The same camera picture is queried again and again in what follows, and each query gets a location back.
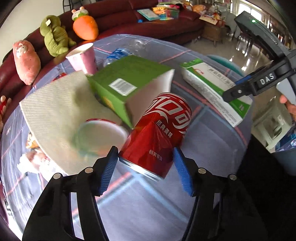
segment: screw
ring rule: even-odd
[[[198,172],[199,172],[200,174],[205,174],[207,171],[206,171],[206,169],[204,169],[204,168],[199,168],[199,169],[198,169]]]
[[[54,179],[59,179],[60,177],[61,177],[61,174],[60,173],[54,174]]]
[[[92,173],[94,170],[92,167],[88,167],[84,171],[85,171],[85,173]]]
[[[230,174],[230,175],[229,175],[229,178],[230,178],[231,180],[235,181],[235,180],[237,179],[237,176],[234,175],[234,174]]]

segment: green dinosaur plush toy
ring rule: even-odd
[[[68,47],[76,45],[76,42],[68,37],[65,26],[61,27],[61,21],[57,16],[47,16],[40,25],[40,33],[44,36],[47,50],[54,57],[67,52]]]

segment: barcode label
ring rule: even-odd
[[[120,78],[113,81],[111,84],[109,84],[109,86],[123,96],[128,96],[137,88],[136,86]]]

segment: plush toy tag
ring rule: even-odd
[[[50,19],[47,20],[45,23],[46,23],[46,26],[50,25],[50,23],[51,23]]]

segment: blue bottle label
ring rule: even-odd
[[[108,56],[108,58],[120,59],[120,58],[126,57],[131,54],[132,54],[131,51],[129,51],[127,48],[118,48],[118,49],[114,50]]]

